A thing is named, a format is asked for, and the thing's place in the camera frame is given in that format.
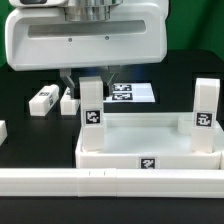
white block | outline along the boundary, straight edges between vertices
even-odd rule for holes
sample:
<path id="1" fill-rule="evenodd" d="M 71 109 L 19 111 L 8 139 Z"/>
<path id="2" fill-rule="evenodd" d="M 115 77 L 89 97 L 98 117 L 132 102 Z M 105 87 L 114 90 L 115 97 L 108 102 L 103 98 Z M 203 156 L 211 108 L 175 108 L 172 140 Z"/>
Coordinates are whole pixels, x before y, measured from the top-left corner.
<path id="1" fill-rule="evenodd" d="M 103 82 L 100 77 L 80 78 L 82 150 L 104 148 Z"/>
<path id="2" fill-rule="evenodd" d="M 220 80 L 197 79 L 194 100 L 194 121 L 190 149 L 212 153 Z"/>
<path id="3" fill-rule="evenodd" d="M 7 137 L 7 130 L 5 121 L 0 121 L 0 146 L 5 141 L 6 137 Z"/>
<path id="4" fill-rule="evenodd" d="M 79 104 L 80 100 L 71 99 L 70 88 L 67 88 L 60 101 L 61 115 L 76 115 Z"/>
<path id="5" fill-rule="evenodd" d="M 43 87 L 32 100 L 29 101 L 31 116 L 45 116 L 59 99 L 57 85 Z"/>

